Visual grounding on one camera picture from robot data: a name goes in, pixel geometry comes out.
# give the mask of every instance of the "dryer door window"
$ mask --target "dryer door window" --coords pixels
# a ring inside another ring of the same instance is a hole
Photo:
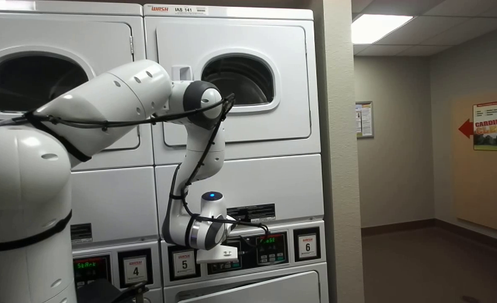
[[[234,106],[261,108],[275,101],[275,77],[270,66],[251,55],[214,59],[201,79],[216,84],[224,96],[234,94]]]
[[[32,111],[89,77],[74,61],[24,54],[0,62],[0,113]]]

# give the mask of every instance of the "baseboard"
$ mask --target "baseboard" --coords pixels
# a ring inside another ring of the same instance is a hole
[[[362,236],[401,232],[401,231],[413,231],[413,229],[428,229],[428,227],[435,227],[435,219],[364,227]]]
[[[438,229],[445,229],[445,231],[452,231],[452,232],[460,234],[460,236],[463,236],[463,237],[468,237],[468,239],[472,239],[472,241],[475,241],[475,242],[480,242],[480,244],[485,244],[485,246],[489,246],[489,247],[497,249],[497,239],[489,237],[489,236],[485,236],[485,234],[479,234],[479,232],[474,232],[474,231],[470,231],[470,229],[465,229],[465,227],[460,227],[460,226],[448,224],[448,222],[445,222],[445,220],[435,220],[435,227],[438,227]]]
[[[453,226],[443,220],[430,219],[430,220],[415,220],[415,222],[403,222],[403,224],[391,224],[391,226],[376,226],[376,227],[364,227],[362,236],[374,236],[374,234],[389,234],[389,232],[401,232],[401,231],[413,231],[413,229],[443,229],[453,234],[460,234],[468,237],[475,242],[497,249],[497,239],[474,232],[470,229],[463,229],[460,226]]]

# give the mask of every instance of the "wall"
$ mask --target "wall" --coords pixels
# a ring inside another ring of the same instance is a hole
[[[356,99],[374,104],[359,140],[362,226],[433,219],[428,59],[356,57]]]
[[[354,114],[351,0],[313,0],[330,298],[362,303],[362,239]]]
[[[497,101],[497,32],[431,59],[435,217],[497,237],[497,151],[458,131],[482,101]]]

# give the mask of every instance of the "stacked dryer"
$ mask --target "stacked dryer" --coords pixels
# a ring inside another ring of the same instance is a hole
[[[194,183],[190,200],[219,190],[229,215],[271,231],[234,231],[228,244],[241,257],[219,266],[162,242],[165,301],[327,301],[312,12],[147,5],[145,35],[148,59],[174,81],[211,81],[236,94],[224,168]],[[160,222],[184,146],[182,126],[153,128]]]
[[[137,59],[145,59],[140,5],[0,2],[0,121]],[[148,300],[162,300],[153,175],[150,126],[73,172],[78,283],[147,281]]]

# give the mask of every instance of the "floor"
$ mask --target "floor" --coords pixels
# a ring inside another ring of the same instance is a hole
[[[497,303],[497,249],[426,227],[364,237],[366,303]]]

